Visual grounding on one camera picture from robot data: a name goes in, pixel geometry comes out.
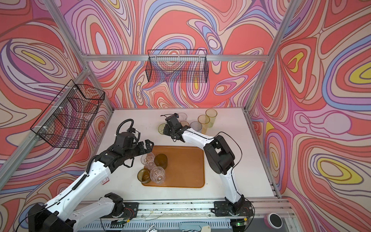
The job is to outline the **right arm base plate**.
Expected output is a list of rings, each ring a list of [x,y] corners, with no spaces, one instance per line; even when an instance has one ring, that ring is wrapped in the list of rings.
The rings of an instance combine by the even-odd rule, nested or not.
[[[215,201],[211,212],[216,217],[247,217],[254,215],[254,210],[249,202],[242,202],[238,206],[228,203],[227,201]]]

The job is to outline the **tall olive textured glass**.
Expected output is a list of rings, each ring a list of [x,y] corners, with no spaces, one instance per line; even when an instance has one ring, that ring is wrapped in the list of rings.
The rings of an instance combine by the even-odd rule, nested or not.
[[[155,165],[166,170],[168,166],[168,157],[165,154],[158,154],[154,159]]]

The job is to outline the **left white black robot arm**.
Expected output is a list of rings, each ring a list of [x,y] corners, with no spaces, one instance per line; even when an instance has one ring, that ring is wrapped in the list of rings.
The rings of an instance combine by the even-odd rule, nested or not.
[[[140,142],[132,132],[116,135],[115,142],[95,155],[86,171],[62,193],[44,205],[35,204],[28,212],[30,232],[77,232],[91,222],[109,216],[119,218],[125,212],[123,199],[107,193],[98,201],[76,210],[81,201],[125,161],[152,152],[154,143]]]

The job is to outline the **brown plastic tray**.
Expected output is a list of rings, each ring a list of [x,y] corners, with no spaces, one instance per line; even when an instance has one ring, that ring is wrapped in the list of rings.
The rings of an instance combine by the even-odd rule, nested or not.
[[[144,186],[199,189],[205,185],[205,155],[200,148],[154,146],[152,152],[155,155],[165,154],[168,158],[165,181],[161,184],[150,181]]]

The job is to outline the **short amber textured glass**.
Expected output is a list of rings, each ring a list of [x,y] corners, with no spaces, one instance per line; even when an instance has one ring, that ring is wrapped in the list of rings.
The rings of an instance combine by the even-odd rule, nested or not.
[[[147,168],[141,169],[138,174],[137,174],[137,179],[140,181],[142,184],[147,184],[151,182],[150,178],[150,170]]]

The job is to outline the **clear faceted glass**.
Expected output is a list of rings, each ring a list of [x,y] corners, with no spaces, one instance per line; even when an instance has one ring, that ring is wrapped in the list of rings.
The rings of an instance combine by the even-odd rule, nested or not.
[[[155,164],[155,155],[153,153],[147,153],[145,155],[142,155],[141,157],[141,163],[144,165],[144,167],[148,170],[152,170],[157,165]]]

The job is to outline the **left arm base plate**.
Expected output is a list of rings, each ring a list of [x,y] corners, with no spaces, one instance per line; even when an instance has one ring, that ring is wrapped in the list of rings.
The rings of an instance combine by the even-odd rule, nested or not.
[[[138,202],[124,202],[122,203],[122,206],[114,206],[112,213],[103,216],[102,218],[133,219],[137,217],[138,208]]]

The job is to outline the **clear glass back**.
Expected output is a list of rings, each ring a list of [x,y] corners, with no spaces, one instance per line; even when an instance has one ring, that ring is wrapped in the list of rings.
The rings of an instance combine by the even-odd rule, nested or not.
[[[156,184],[164,183],[166,179],[165,170],[162,167],[155,167],[150,171],[150,178]]]

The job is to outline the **pale green glass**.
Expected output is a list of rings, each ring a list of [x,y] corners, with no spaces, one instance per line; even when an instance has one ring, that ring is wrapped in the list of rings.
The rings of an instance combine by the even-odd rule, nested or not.
[[[160,124],[159,127],[158,127],[158,132],[159,132],[161,135],[164,134],[164,128],[165,128],[165,126],[166,126],[166,123],[162,123],[162,124]]]

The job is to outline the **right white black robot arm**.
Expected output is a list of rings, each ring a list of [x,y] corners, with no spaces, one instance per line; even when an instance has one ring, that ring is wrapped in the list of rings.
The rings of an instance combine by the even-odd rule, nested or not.
[[[233,166],[235,155],[223,136],[208,136],[197,132],[190,126],[182,126],[178,121],[178,114],[168,115],[165,119],[166,125],[163,134],[170,136],[175,141],[192,144],[202,149],[206,155],[211,169],[220,176],[225,199],[231,204],[240,200],[233,181]]]

